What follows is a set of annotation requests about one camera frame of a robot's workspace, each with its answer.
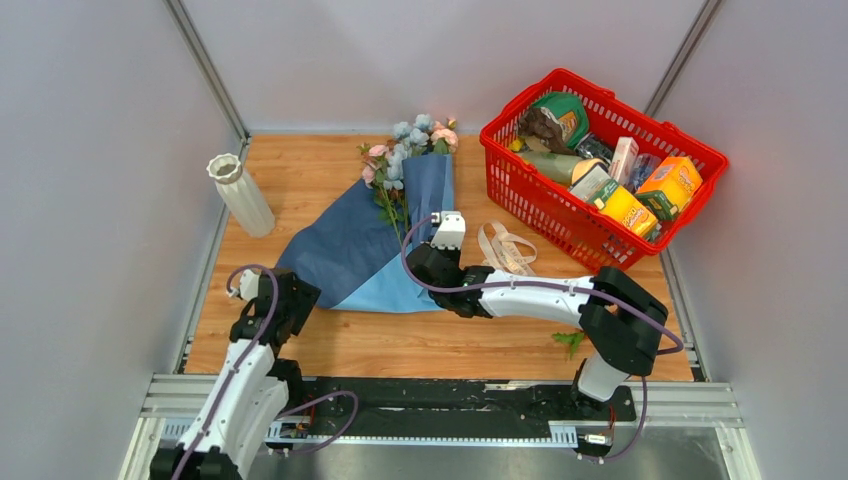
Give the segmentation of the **cream ribbon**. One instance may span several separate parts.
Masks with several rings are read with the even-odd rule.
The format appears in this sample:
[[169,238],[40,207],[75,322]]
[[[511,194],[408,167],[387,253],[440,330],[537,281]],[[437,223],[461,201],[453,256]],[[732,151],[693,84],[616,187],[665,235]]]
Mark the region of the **cream ribbon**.
[[538,256],[536,245],[510,232],[501,222],[491,221],[481,225],[477,241],[485,266],[516,275],[536,276],[531,267]]

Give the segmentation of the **blue wrapping paper sheet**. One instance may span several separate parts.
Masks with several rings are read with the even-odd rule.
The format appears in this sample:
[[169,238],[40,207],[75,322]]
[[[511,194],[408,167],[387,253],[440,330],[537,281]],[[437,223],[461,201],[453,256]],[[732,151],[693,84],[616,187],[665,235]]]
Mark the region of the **blue wrapping paper sheet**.
[[[443,211],[433,194],[413,194],[412,221]],[[378,218],[362,180],[294,235],[276,262],[318,287],[324,309],[408,314],[441,310],[401,265],[401,241]]]

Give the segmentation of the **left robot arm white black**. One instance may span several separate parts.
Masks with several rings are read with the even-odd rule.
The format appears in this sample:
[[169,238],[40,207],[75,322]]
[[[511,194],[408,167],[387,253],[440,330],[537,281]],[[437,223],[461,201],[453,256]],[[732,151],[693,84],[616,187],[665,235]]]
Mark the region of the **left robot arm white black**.
[[245,479],[274,418],[304,405],[299,364],[279,351],[300,333],[319,288],[285,268],[249,264],[233,276],[239,286],[232,293],[245,305],[224,365],[188,430],[154,454],[151,479]]

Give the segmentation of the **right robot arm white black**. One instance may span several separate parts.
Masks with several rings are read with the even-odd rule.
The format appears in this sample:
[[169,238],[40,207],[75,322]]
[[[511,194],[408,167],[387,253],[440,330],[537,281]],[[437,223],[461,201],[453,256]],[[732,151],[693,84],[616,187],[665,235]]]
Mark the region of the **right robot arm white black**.
[[580,329],[595,348],[570,392],[573,410],[592,419],[605,411],[618,386],[651,374],[662,354],[667,308],[623,271],[555,279],[514,275],[491,266],[459,265],[454,250],[421,244],[402,260],[406,273],[435,303],[460,317],[523,316]]

